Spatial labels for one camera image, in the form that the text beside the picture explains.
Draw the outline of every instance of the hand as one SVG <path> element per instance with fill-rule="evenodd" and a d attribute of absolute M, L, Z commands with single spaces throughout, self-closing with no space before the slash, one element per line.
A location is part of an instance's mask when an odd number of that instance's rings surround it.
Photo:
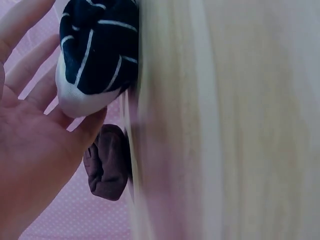
<path fill-rule="evenodd" d="M 88 116 L 72 132 L 66 128 L 73 119 L 58 106 L 45 115 L 57 94 L 55 66 L 24 100 L 18 99 L 59 45 L 58 35 L 35 48 L 5 76 L 4 63 L 13 48 L 53 3 L 22 0 L 0 21 L 0 239 L 18 239 L 52 202 L 77 170 L 106 115 L 102 110 Z"/>

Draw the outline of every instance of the pink polka dot fabric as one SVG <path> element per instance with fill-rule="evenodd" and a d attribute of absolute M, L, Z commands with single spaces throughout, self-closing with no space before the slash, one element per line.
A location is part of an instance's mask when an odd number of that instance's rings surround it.
<path fill-rule="evenodd" d="M 0 0 L 0 18 L 18 0 Z M 48 36 L 59 32 L 59 22 L 52 9 L 35 27 L 28 31 L 5 64 L 9 71 L 19 59 Z M 23 91 L 24 98 L 37 81 L 51 66 L 59 55 L 55 51 L 36 73 L 34 79 Z M 57 105 L 57 99 L 48 107 L 49 112 Z M 75 128 L 81 119 L 77 119 L 70 129 Z M 119 100 L 108 106 L 106 123 L 121 126 Z M 126 197 L 112 202 L 93 196 L 88 186 L 88 176 L 81 164 L 70 182 L 62 189 L 52 204 L 22 234 L 20 240 L 130 240 L 130 219 Z"/>

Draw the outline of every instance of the navy striped sock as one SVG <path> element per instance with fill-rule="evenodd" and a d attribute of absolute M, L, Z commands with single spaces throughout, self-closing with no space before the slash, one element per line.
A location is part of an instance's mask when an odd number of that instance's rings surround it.
<path fill-rule="evenodd" d="M 83 117 L 106 107 L 138 78 L 135 0 L 70 0 L 60 22 L 56 84 L 62 110 Z"/>

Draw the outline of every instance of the white stripe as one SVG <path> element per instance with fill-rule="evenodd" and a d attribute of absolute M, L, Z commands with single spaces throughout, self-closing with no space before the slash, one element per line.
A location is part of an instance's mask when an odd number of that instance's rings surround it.
<path fill-rule="evenodd" d="M 63 45 L 65 44 L 66 41 L 68 41 L 69 39 L 75 39 L 74 36 L 69 35 L 69 36 L 65 36 L 62 41 L 61 41 L 61 47 L 63 47 Z"/>
<path fill-rule="evenodd" d="M 99 3 L 93 3 L 91 0 L 86 0 L 90 5 L 94 6 L 94 7 L 100 7 L 103 8 L 104 10 L 107 9 L 107 7 L 103 4 L 99 4 Z"/>
<path fill-rule="evenodd" d="M 109 85 L 106 87 L 106 89 L 104 90 L 105 91 L 108 91 L 109 88 L 111 88 L 112 84 L 114 84 L 116 78 L 118 77 L 118 74 L 119 74 L 119 70 L 120 70 L 120 67 L 121 67 L 121 63 L 122 63 L 122 56 L 119 55 L 119 61 L 118 61 L 118 65 L 116 66 L 116 69 L 115 69 L 115 72 L 114 72 L 114 75 L 109 83 Z"/>
<path fill-rule="evenodd" d="M 62 14 L 61 18 L 63 18 L 63 17 L 70 17 L 70 14 L 65 12 L 64 14 Z"/>
<path fill-rule="evenodd" d="M 138 63 L 138 61 L 136 59 L 132 58 L 132 57 L 122 56 L 122 58 L 127 60 L 127 61 L 129 61 L 129 62 L 135 63 L 135 64 Z"/>
<path fill-rule="evenodd" d="M 75 30 L 75 31 L 79 31 L 80 30 L 79 27 L 76 27 L 76 26 L 73 26 L 73 25 L 72 25 L 72 29 Z"/>
<path fill-rule="evenodd" d="M 138 32 L 138 30 L 134 27 L 134 26 L 131 26 L 129 24 L 126 24 L 126 23 L 123 23 L 123 22 L 120 22 L 120 21 L 113 21 L 113 20 L 99 20 L 98 21 L 98 24 L 110 24 L 110 25 L 118 25 L 118 26 L 121 26 L 121 27 L 124 27 L 124 28 L 127 28 L 127 29 L 131 29 L 135 32 Z"/>
<path fill-rule="evenodd" d="M 131 2 L 133 2 L 135 5 L 138 5 L 137 2 L 135 0 L 131 0 Z"/>
<path fill-rule="evenodd" d="M 86 50 L 85 50 L 85 53 L 84 53 L 84 57 L 83 57 L 83 60 L 82 60 L 82 63 L 81 63 L 81 67 L 79 68 L 78 74 L 76 75 L 76 79 L 75 79 L 75 83 L 74 83 L 74 85 L 76 85 L 76 86 L 78 86 L 80 78 L 81 78 L 81 75 L 82 75 L 82 72 L 85 69 L 85 66 L 86 66 L 86 63 L 87 63 L 87 60 L 88 60 L 88 57 L 89 57 L 89 52 L 90 52 L 90 48 L 91 48 L 91 41 L 92 41 L 92 36 L 93 35 L 94 35 L 94 31 L 91 29 L 90 30 L 90 34 L 89 34 L 89 38 L 88 38 L 88 43 L 86 45 Z"/>

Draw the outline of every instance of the sock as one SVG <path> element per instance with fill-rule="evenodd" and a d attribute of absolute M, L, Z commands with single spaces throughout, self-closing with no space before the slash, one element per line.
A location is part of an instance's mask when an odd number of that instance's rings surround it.
<path fill-rule="evenodd" d="M 62 111 L 78 118 L 116 99 L 138 78 L 135 0 L 70 0 L 60 22 L 55 82 Z"/>
<path fill-rule="evenodd" d="M 91 147 L 84 153 L 83 164 L 93 195 L 117 201 L 132 177 L 130 148 L 122 130 L 112 124 L 102 126 Z"/>

